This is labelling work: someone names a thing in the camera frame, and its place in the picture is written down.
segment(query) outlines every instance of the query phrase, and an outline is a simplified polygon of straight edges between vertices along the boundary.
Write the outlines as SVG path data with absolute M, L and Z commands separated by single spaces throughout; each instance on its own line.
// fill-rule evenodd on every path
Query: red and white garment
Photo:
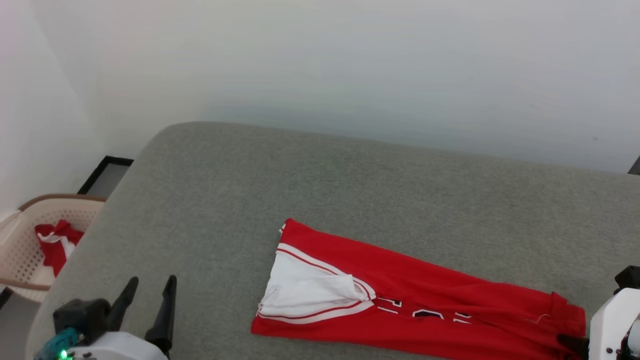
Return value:
M 60 220 L 56 226 L 36 225 L 35 232 L 44 254 L 43 265 L 53 267 L 53 275 L 57 277 L 84 233 L 65 220 Z
M 573 359 L 584 310 L 288 219 L 252 333 L 455 360 Z

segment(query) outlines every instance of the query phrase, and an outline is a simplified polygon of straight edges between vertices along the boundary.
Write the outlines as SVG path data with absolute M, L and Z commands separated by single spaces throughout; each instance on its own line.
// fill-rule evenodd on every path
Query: red stripe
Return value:
M 362 304 L 362 301 L 358 301 L 358 302 L 356 302 L 356 303 L 355 303 L 355 304 L 353 304 L 353 305 L 349 305 L 349 306 L 341 306 L 341 307 L 332 307 L 331 309 L 322 310 L 322 311 L 320 311 L 320 312 L 318 312 L 318 313 L 314 313 L 314 314 L 311 314 L 311 315 L 305 315 L 305 316 L 297 316 L 297 317 L 295 317 L 295 318 L 291 318 L 291 317 L 288 317 L 288 316 L 281 316 L 281 315 L 265 315 L 265 314 L 262 314 L 262 313 L 260 313 L 260 314 L 261 314 L 261 315 L 263 315 L 263 316 L 269 317 L 269 318 L 304 319 L 304 318 L 310 318 L 311 316 L 324 314 L 324 313 L 327 313 L 327 312 L 329 312 L 329 311 L 333 311 L 333 310 L 351 309 L 352 307 L 358 306 L 358 305 L 360 305 L 360 304 Z
M 277 249 L 276 251 L 286 252 L 287 254 L 289 254 L 289 255 L 291 255 L 291 256 L 293 256 L 293 257 L 295 257 L 296 259 L 302 260 L 302 261 L 306 262 L 306 263 L 307 263 L 307 264 L 309 264 L 309 265 L 313 265 L 313 266 L 315 266 L 315 267 L 317 267 L 317 268 L 321 268 L 321 269 L 323 269 L 323 270 L 326 270 L 326 271 L 330 272 L 330 273 L 331 273 L 331 274 L 333 274 L 333 275 L 338 275 L 338 274 L 336 274 L 335 272 L 332 272 L 331 270 L 329 270 L 329 269 L 327 269 L 327 268 L 323 268 L 323 267 L 321 267 L 320 265 L 316 265 L 316 264 L 314 264 L 314 263 L 310 263 L 309 261 L 304 260 L 303 258 L 301 258 L 301 257 L 297 256 L 296 254 L 294 254 L 294 253 L 292 253 L 292 252 L 290 252 L 290 251 L 286 251 L 286 250 L 283 250 L 283 249 Z
M 360 281 L 354 280 L 353 282 L 356 282 L 358 285 L 362 286 L 364 292 L 367 293 L 367 299 L 371 300 L 371 295 L 369 294 L 369 290 L 367 290 L 367 287 L 364 286 Z
M 303 258 L 299 257 L 298 255 L 296 255 L 296 254 L 292 253 L 291 251 L 284 250 L 284 249 L 276 249 L 276 251 L 277 251 L 277 252 L 278 252 L 278 251 L 286 252 L 287 254 L 289 254 L 289 255 L 293 256 L 294 258 L 296 258 L 296 259 L 298 259 L 298 260 L 300 260 L 300 261 L 304 261 L 304 262 L 306 262 L 306 263 L 307 263 L 307 264 L 309 264 L 309 265 L 312 265 L 312 266 L 315 266 L 315 267 L 317 267 L 317 268 L 321 268 L 321 269 L 323 269 L 323 270 L 326 270 L 326 271 L 330 272 L 330 273 L 331 273 L 331 274 L 333 274 L 333 275 L 338 275 L 338 274 L 336 274 L 335 272 L 332 272 L 331 270 L 329 270 L 329 269 L 327 269 L 327 268 L 325 268 L 325 267 L 322 267 L 322 266 L 320 266 L 320 265 L 317 265 L 317 264 L 311 263 L 311 262 L 309 262 L 309 261 L 307 261 L 307 260 L 305 260 L 305 259 L 303 259 Z M 369 290 L 367 290 L 367 287 L 366 287 L 366 286 L 364 286 L 360 281 L 354 280 L 354 282 L 357 282 L 357 283 L 358 283 L 358 284 L 359 284 L 359 285 L 364 289 L 364 291 L 367 293 L 367 298 L 368 298 L 369 300 L 371 300 L 371 294 L 369 293 Z

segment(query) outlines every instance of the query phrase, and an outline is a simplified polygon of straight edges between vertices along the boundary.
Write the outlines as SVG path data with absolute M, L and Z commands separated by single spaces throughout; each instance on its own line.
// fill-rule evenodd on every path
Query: beige plastic basket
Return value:
M 53 268 L 43 266 L 34 226 L 68 221 L 86 231 L 98 215 L 105 199 L 86 195 L 51 194 L 37 197 L 0 224 L 0 286 L 42 302 L 53 284 Z

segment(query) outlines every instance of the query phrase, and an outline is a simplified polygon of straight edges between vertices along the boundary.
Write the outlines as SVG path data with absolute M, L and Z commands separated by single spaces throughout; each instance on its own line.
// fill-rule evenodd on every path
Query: black frame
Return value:
M 132 159 L 126 159 L 126 158 L 116 158 L 114 156 L 105 156 L 104 159 L 102 159 L 102 161 L 100 161 L 100 163 L 98 164 L 98 167 L 95 168 L 95 170 L 91 173 L 91 175 L 86 180 L 84 185 L 82 185 L 82 187 L 78 191 L 78 194 L 79 195 L 86 195 L 86 193 L 89 192 L 89 189 L 91 189 L 93 184 L 95 184 L 95 182 L 98 180 L 98 178 L 100 177 L 100 175 L 102 174 L 104 169 L 106 169 L 107 165 L 109 165 L 109 164 L 122 165 L 122 166 L 125 166 L 125 167 L 130 167 L 131 164 L 133 164 L 133 160 Z

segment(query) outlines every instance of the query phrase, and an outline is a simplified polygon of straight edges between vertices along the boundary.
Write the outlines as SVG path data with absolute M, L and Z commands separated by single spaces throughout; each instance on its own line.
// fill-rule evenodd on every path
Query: gray fabric surface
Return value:
M 140 277 L 123 330 L 143 336 L 178 277 L 172 359 L 426 359 L 250 334 L 287 217 L 491 281 L 556 291 L 590 317 L 640 265 L 640 177 L 220 123 L 159 133 L 42 304 Z

